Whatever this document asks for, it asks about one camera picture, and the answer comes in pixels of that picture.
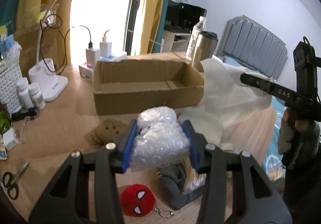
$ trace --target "hand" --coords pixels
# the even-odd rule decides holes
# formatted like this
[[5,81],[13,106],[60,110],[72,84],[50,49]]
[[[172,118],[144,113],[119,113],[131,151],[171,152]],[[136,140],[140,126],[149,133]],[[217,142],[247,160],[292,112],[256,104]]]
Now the hand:
[[[283,115],[278,139],[278,150],[280,155],[288,153],[292,147],[292,140],[295,131],[288,125],[290,111],[287,109]],[[299,164],[303,164],[313,159],[317,154],[320,142],[320,126],[312,120],[296,120],[295,129],[304,138],[303,150],[297,159]]]

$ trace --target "white plastic basket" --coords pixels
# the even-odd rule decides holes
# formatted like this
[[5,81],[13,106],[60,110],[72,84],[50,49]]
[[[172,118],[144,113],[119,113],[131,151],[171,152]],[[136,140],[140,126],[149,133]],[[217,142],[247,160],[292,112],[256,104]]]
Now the white plastic basket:
[[22,74],[18,63],[0,74],[0,101],[7,105],[10,114],[18,112],[22,108],[16,86],[17,81],[21,78]]

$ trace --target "red plush keychain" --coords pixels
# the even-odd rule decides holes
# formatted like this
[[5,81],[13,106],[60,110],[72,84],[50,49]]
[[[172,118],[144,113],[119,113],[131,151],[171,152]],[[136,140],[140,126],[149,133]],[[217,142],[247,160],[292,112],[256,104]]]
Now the red plush keychain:
[[[156,199],[149,188],[145,185],[134,184],[127,187],[120,196],[120,204],[124,212],[132,217],[144,217],[152,210],[156,211],[163,218],[171,218],[173,212],[161,211],[156,205]],[[164,216],[164,212],[169,212],[170,216]]]

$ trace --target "yellow curtain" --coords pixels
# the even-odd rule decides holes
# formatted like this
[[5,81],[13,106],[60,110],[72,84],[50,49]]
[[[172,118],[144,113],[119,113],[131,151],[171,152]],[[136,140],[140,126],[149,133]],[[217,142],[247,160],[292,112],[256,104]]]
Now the yellow curtain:
[[141,0],[141,16],[138,18],[138,24],[141,24],[141,31],[137,31],[141,34],[140,40],[140,54],[151,53],[153,43],[149,39],[155,40],[156,33],[158,30],[159,20],[162,14],[164,0]]
[[[15,35],[16,40],[22,45],[23,52],[20,56],[20,67],[24,76],[27,76],[28,69],[31,68],[36,62],[35,50],[38,39],[38,29],[32,31],[29,28],[34,25],[34,16],[32,13],[32,8],[37,8],[41,4],[51,4],[53,0],[19,0],[16,27],[17,32]],[[60,31],[64,35],[69,29],[70,23],[70,7],[71,0],[59,0],[57,3],[60,4],[57,14],[63,20],[63,26]],[[44,41],[46,45],[43,45],[44,54],[50,56],[54,63],[58,66],[62,64],[65,47],[64,41],[56,30],[47,29]],[[66,41],[67,46],[67,60],[70,64],[70,41],[69,36]]]

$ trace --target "green bottle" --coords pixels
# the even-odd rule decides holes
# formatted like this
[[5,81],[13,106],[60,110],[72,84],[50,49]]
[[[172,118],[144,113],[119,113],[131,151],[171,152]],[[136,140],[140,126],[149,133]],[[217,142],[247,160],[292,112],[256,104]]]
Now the green bottle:
[[0,134],[4,134],[7,132],[11,127],[10,120],[8,115],[4,111],[0,111]]

